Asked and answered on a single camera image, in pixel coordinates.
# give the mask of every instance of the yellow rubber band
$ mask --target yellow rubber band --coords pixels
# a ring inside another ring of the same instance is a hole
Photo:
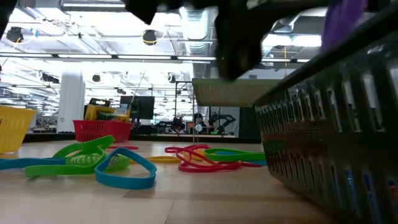
[[[201,156],[205,156],[205,150],[204,149],[196,149],[195,152],[199,153]],[[186,152],[183,152],[183,156],[186,160],[189,160],[189,155]],[[201,159],[200,157],[197,157],[195,155],[192,155],[192,159],[196,160],[196,161],[203,161],[203,159]]]
[[[181,160],[174,156],[151,156],[145,158],[150,162],[155,163],[180,163]]]

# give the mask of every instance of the blue rubber band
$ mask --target blue rubber band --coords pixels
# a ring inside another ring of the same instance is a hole
[[[66,165],[65,158],[20,158],[20,159],[0,159],[0,170],[25,168],[36,165]]]
[[[115,154],[124,155],[136,163],[143,166],[145,169],[149,171],[148,177],[121,177],[118,175],[105,174],[104,171],[111,162],[111,158]],[[130,190],[139,190],[139,189],[148,189],[154,186],[155,177],[156,177],[156,166],[149,162],[147,159],[142,156],[136,154],[135,152],[125,149],[123,147],[117,148],[111,154],[107,156],[107,158],[98,164],[95,167],[95,179],[103,184],[110,187],[117,187],[120,189],[130,189]]]
[[[236,153],[233,152],[223,152],[223,151],[217,151],[216,155],[235,155]],[[267,161],[245,161],[245,162],[250,162],[252,164],[257,164],[257,165],[262,165],[262,166],[266,166],[267,165]]]

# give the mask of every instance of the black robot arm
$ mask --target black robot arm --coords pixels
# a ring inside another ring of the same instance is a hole
[[[216,58],[220,77],[235,80],[253,69],[262,58],[261,44],[274,22],[314,7],[342,0],[266,1],[248,9],[248,0],[124,0],[126,9],[150,24],[160,5],[174,11],[184,4],[196,9],[218,7],[215,20],[218,45]]]
[[[213,126],[214,122],[218,121],[220,119],[225,119],[226,121],[217,128],[219,133],[223,133],[225,127],[227,127],[232,122],[236,121],[236,118],[232,117],[232,115],[230,115],[230,114],[216,114],[216,113],[214,113],[213,115],[211,115],[211,118],[209,119],[209,124]]]

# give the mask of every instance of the gray plastic crate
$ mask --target gray plastic crate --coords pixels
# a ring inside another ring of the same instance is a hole
[[[254,104],[269,172],[340,223],[398,223],[397,3]]]

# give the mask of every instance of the white pillar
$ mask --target white pillar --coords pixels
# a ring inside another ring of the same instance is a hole
[[[36,127],[36,120],[37,120],[37,111],[35,111],[35,115],[33,115],[32,121],[30,121],[28,133],[33,133],[30,129]]]
[[[75,132],[73,120],[83,119],[85,106],[85,81],[81,70],[62,73],[57,132]]]

